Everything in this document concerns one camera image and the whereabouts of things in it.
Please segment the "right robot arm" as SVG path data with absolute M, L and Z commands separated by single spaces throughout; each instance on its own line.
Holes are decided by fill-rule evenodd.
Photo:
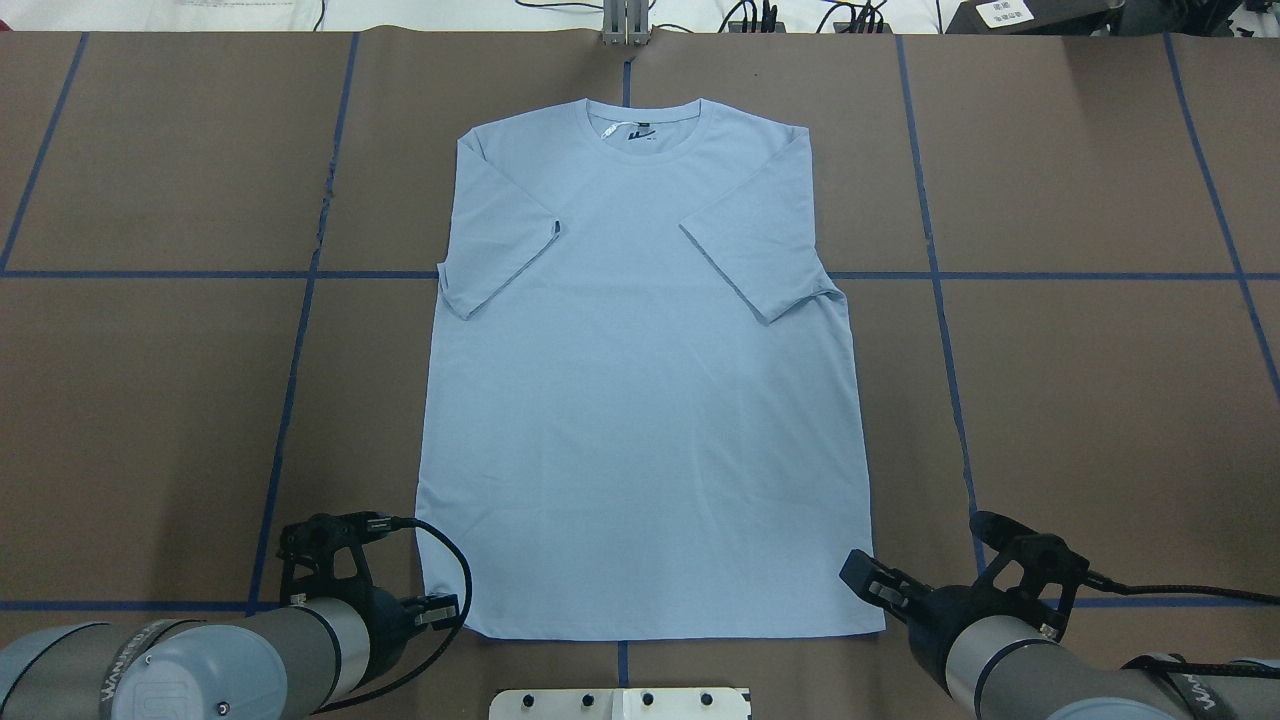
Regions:
M 1238 659 L 1193 664 L 1143 653 L 1102 669 L 1061 644 L 1069 600 L 1048 606 L 1047 585 L 1078 588 L 1080 573 L 1036 571 L 1020 561 L 1016 585 L 995 582 L 993 561 L 969 585 L 933 587 L 852 550 L 840 579 L 908 630 L 916 665 L 969 719 L 1275 719 L 1277 664 Z

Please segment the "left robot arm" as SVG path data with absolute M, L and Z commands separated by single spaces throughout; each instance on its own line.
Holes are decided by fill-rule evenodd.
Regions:
M 234 621 L 46 628 L 3 650 L 5 719 L 308 719 L 376 698 L 411 639 L 454 637 L 456 594 L 294 592 Z

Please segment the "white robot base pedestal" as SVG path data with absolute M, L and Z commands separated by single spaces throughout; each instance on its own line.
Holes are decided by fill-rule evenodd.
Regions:
M 751 719 L 750 691 L 639 687 L 502 691 L 489 719 Z

